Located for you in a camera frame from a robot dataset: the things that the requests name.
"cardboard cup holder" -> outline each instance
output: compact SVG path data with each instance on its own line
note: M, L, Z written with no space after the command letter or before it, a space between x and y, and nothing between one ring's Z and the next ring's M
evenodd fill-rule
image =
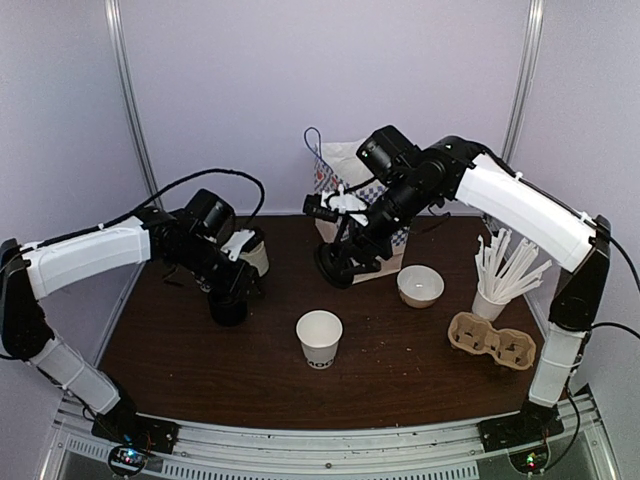
M447 334L453 348L472 355L488 353L496 364L513 370L531 368L536 358L536 344L529 335L510 328L496 330L488 320L472 313L460 312L453 317Z

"gift bag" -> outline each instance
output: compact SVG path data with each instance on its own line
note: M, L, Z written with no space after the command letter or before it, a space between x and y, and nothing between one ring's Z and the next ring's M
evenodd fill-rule
M358 142L321 143L319 133L318 143L315 147L311 147L307 142L307 146L315 156L314 193L335 191L339 185L344 185L344 188L347 189L352 185L358 185L371 178L372 173L356 156L357 149L363 142L364 139ZM386 187L376 180L366 187L356 190L354 193L362 200L373 203L385 190ZM338 227L342 221L344 221L343 218L340 218L337 223L316 219L316 228L325 242L330 243L334 241ZM408 227L395 232L391 237L393 256L389 260L381 260L382 268L379 272L356 275L354 283L399 272L402 268L402 257L404 256L408 239Z

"bowl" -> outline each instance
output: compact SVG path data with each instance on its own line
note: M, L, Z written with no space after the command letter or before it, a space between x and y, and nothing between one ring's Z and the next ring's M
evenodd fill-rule
M413 308L427 308L444 292L444 280L433 268L410 265L398 273L398 292L404 303Z

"wooden table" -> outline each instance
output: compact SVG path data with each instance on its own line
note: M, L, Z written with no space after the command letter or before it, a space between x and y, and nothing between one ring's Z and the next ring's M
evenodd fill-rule
M440 219L421 218L419 230ZM120 381L141 412L225 425L264 428L369 428L419 425L519 409L534 369L515 372L484 355L453 350L451 318L469 311L475 293L473 256L486 229L479 218L451 218L411 235L405 265L435 268L445 292L427 310L404 305L395 275L337 290L316 271L313 220L261 217L271 270L266 297L247 321L214 323L205 295L179 271L178 288L163 284L162 264L148 265L125 308L101 367ZM335 364L313 370L295 335L298 318L326 309L343 321ZM522 298L497 328L542 337Z

